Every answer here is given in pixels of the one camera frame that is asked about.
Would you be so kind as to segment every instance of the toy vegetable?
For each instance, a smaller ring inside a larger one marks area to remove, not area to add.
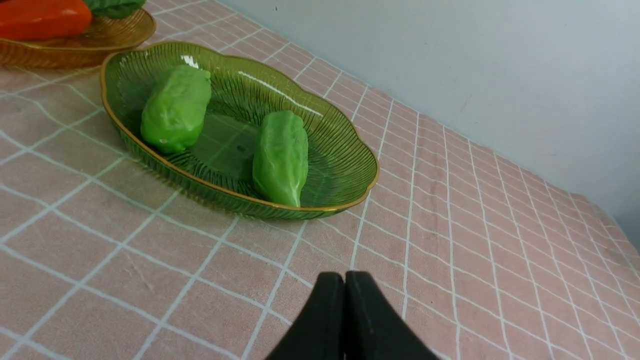
[[[146,0],[84,0],[95,17],[124,19],[133,15]]]
[[[142,111],[142,139],[165,154],[192,147],[211,100],[210,78],[210,72],[189,65],[165,73]]]
[[[83,0],[8,0],[0,2],[0,38],[14,41],[74,37],[91,24]]]
[[[300,207],[307,182],[308,138],[302,119],[291,111],[264,117],[253,156],[253,182],[271,202]]]

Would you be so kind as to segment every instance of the red bell pepper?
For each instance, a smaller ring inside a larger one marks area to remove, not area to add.
[[[0,38],[14,41],[75,37],[93,15],[83,0],[0,1]]]

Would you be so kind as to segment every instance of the ribbed glass dish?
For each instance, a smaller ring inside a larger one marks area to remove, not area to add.
[[[38,69],[94,67],[109,54],[137,48],[155,32],[156,21],[145,10],[123,20],[98,17],[74,38],[34,42],[0,39],[0,65]]]
[[[140,135],[141,112],[156,79],[178,64],[211,72],[212,98],[197,143],[163,156]],[[310,219],[362,202],[380,167],[351,121],[326,100],[263,63],[186,42],[163,42],[109,56],[100,70],[102,102],[129,150],[163,178],[211,204],[251,217]],[[302,207],[264,200],[253,186],[257,130],[272,111],[305,122],[309,172]]]

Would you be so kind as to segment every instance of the green vegetable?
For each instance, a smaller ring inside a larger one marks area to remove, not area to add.
[[[94,17],[124,19],[141,9],[147,0],[84,0]]]
[[[193,146],[211,100],[210,78],[210,72],[189,65],[165,73],[142,111],[142,138],[165,154]]]
[[[300,207],[307,182],[308,138],[302,119],[291,111],[264,117],[253,156],[253,182],[271,202]]]

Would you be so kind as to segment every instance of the green leaf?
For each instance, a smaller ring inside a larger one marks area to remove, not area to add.
[[[146,0],[84,0],[94,17],[124,19],[133,15]]]

